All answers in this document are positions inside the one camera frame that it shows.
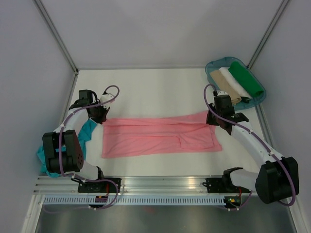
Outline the teal t shirt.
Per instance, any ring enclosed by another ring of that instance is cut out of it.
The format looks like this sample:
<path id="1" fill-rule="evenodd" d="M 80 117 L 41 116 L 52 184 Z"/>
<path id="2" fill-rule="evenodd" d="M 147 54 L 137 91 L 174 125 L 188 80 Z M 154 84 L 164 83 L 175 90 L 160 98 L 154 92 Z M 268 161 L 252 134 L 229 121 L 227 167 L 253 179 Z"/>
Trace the teal t shirt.
<path id="1" fill-rule="evenodd" d="M 86 152 L 87 152 L 86 142 L 88 142 L 92 139 L 92 133 L 96 127 L 97 127 L 97 123 L 95 123 L 93 120 L 89 119 L 82 126 L 81 130 L 78 133 L 77 137 L 78 137 L 78 141 L 79 141 L 79 144 L 80 144 L 82 152 L 83 152 L 84 160 L 86 160 Z M 60 174 L 52 173 L 52 172 L 49 172 L 47 170 L 46 162 L 45 162 L 45 153 L 44 153 L 42 145 L 38 148 L 36 155 L 41 162 L 41 167 L 40 167 L 41 173 L 45 173 L 46 175 L 48 175 L 49 177 L 52 177 L 52 178 L 60 177 Z"/>

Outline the pink t shirt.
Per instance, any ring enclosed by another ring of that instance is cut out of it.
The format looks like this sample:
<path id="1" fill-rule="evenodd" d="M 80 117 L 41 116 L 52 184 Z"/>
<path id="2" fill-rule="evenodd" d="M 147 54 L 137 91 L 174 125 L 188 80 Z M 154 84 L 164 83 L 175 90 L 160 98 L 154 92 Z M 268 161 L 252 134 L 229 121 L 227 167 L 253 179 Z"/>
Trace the pink t shirt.
<path id="1" fill-rule="evenodd" d="M 112 118 L 103 123 L 103 158 L 220 152 L 207 112 L 164 118 Z"/>

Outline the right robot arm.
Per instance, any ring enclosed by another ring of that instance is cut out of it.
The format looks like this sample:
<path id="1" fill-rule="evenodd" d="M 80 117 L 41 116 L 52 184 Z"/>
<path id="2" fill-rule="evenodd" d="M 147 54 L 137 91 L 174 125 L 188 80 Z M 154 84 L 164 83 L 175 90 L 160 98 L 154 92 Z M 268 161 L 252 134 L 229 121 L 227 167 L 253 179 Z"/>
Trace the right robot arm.
<path id="1" fill-rule="evenodd" d="M 224 171 L 222 187 L 232 192 L 238 187 L 255 191 L 266 204 L 283 203 L 290 198 L 287 206 L 295 203 L 299 194 L 298 163 L 293 157 L 284 157 L 254 131 L 243 113 L 236 113 L 230 96 L 225 92 L 213 93 L 214 102 L 209 103 L 208 125 L 219 126 L 235 138 L 252 156 L 259 166 L 258 172 L 250 172 L 242 167 Z"/>

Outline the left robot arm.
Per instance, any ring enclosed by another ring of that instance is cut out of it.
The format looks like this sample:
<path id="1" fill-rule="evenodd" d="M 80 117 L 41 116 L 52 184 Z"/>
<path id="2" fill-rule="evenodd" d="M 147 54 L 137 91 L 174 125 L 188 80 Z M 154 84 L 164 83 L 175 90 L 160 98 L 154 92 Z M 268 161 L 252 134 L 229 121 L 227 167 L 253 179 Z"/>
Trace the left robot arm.
<path id="1" fill-rule="evenodd" d="M 107 90 L 98 97 L 92 90 L 80 90 L 78 100 L 53 132 L 42 137 L 47 171 L 70 177 L 78 183 L 79 193 L 119 193 L 120 178 L 105 178 L 103 171 L 84 159 L 78 133 L 88 120 L 102 124 L 106 121 L 110 104 L 118 95 Z"/>

